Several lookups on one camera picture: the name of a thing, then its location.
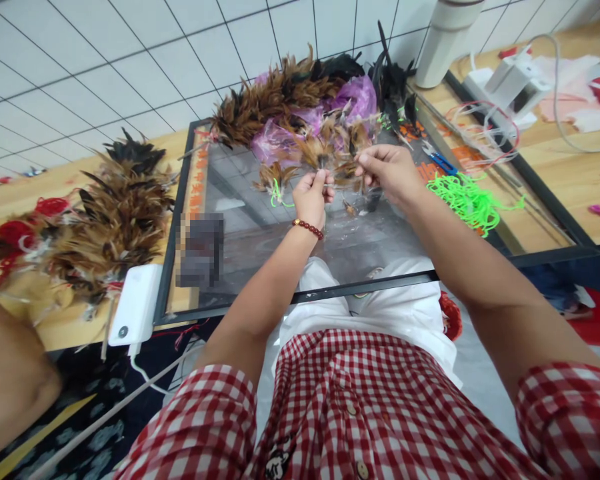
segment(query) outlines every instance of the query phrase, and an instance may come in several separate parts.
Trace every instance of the green string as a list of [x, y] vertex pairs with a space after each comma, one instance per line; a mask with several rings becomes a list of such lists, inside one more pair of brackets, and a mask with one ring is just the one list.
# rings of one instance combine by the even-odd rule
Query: green string
[[273, 202], [273, 199], [274, 199], [274, 198], [275, 198], [276, 200], [278, 200], [278, 202], [282, 203], [282, 204], [283, 204], [285, 207], [287, 207], [287, 208], [295, 207], [295, 204], [294, 204], [294, 203], [292, 203], [292, 204], [290, 204], [290, 205], [287, 205], [287, 204], [285, 203], [285, 201], [284, 201], [284, 200], [282, 200], [282, 194], [280, 193], [280, 187], [278, 186], [278, 180], [276, 180], [276, 179], [273, 179], [273, 193], [271, 194], [271, 206], [272, 206], [273, 208], [276, 208], [276, 207], [277, 207], [277, 205], [276, 205], [276, 204], [274, 204], [274, 202]]
[[489, 190], [484, 190], [463, 173], [436, 177], [427, 188], [442, 198], [450, 208], [472, 229], [482, 228], [483, 237], [500, 223], [496, 209], [517, 210], [525, 207], [525, 196], [513, 207], [502, 205]]

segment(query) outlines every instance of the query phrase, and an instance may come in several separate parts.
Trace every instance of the white thermos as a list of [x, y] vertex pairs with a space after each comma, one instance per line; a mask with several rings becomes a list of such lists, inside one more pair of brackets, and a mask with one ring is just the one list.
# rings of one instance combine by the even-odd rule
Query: white thermos
[[480, 15], [483, 3], [484, 0], [438, 0], [415, 74], [418, 87], [433, 88], [442, 82], [451, 62], [462, 53], [467, 32]]

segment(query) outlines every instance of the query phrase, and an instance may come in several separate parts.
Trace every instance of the white device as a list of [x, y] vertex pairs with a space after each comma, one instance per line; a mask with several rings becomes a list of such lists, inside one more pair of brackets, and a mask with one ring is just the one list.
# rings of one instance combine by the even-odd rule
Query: white device
[[467, 32], [480, 15], [483, 3], [438, 0], [415, 73], [418, 87], [433, 88], [442, 82], [451, 62], [461, 53]]
[[[476, 100], [500, 107], [521, 131], [538, 120], [531, 110], [553, 89], [526, 53], [504, 58], [495, 72], [490, 68], [474, 70], [463, 84]], [[498, 111], [493, 113], [493, 120], [501, 127], [510, 125]], [[514, 128], [507, 133], [515, 137]]]
[[129, 269], [109, 331], [109, 345], [118, 347], [151, 338], [161, 276], [162, 265], [154, 263]]

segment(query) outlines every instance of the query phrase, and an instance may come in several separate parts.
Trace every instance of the white pants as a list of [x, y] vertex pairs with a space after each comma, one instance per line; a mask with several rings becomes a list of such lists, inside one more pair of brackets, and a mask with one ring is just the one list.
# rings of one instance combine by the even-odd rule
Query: white pants
[[[394, 277], [432, 270], [428, 257], [414, 256], [392, 261], [374, 278]], [[327, 264], [311, 257], [300, 278], [300, 291], [334, 287]], [[447, 376], [460, 388], [462, 383], [453, 373], [456, 348], [444, 334], [440, 310], [439, 282], [420, 283], [408, 287], [378, 290], [364, 298], [357, 317], [349, 313], [344, 297], [310, 301], [297, 305], [270, 336], [258, 386], [258, 436], [264, 428], [271, 409], [275, 360], [280, 349], [295, 335], [327, 329], [349, 329], [386, 333], [399, 337], [429, 352]]]

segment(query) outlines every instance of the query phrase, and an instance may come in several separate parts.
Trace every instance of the button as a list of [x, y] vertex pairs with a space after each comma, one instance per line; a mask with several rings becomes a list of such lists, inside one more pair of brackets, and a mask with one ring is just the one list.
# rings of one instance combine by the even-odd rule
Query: button
[[355, 463], [355, 469], [358, 471], [358, 478], [367, 480], [369, 478], [369, 469], [364, 462], [357, 461]]
[[352, 417], [355, 417], [358, 414], [358, 410], [355, 409], [355, 405], [351, 400], [347, 400], [347, 411]]

